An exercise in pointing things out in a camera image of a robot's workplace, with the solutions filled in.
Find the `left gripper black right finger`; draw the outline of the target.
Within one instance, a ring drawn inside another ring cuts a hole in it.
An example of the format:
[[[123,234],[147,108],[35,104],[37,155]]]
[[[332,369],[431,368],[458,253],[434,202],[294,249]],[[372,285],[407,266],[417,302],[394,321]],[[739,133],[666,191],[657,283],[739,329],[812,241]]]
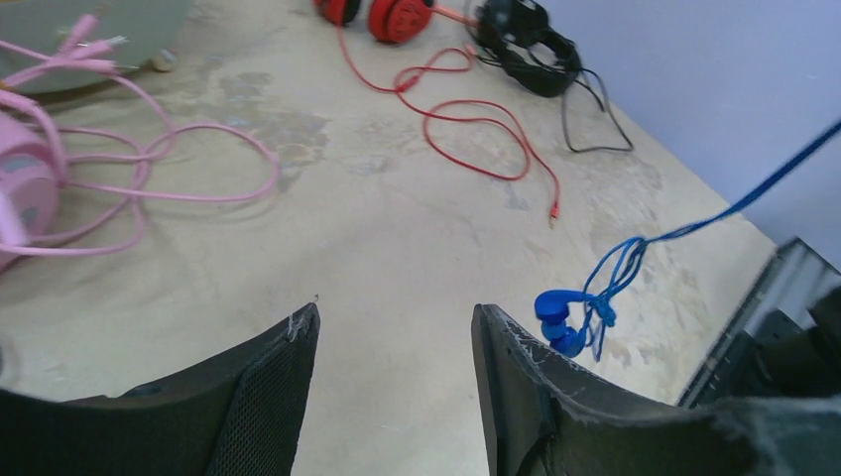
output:
[[[685,409],[564,357],[494,304],[472,348],[494,475],[836,475],[838,398],[731,398]]]

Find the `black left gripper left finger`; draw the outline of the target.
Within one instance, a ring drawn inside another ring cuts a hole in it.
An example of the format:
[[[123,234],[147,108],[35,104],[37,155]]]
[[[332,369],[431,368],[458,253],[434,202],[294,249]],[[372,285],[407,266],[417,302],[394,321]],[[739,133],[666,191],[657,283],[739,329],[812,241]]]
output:
[[[118,397],[1,394],[5,475],[288,475],[319,336],[308,303],[258,336]]]

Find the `red black headphones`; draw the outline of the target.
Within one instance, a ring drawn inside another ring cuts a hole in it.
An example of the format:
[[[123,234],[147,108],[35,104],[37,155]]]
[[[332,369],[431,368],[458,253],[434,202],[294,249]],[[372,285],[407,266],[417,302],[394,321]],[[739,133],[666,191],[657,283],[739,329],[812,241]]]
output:
[[[356,19],[361,5],[357,0],[313,1],[315,10],[339,27],[346,27]],[[374,0],[367,15],[368,31],[380,43],[406,43],[428,26],[434,7],[434,2],[427,0]]]

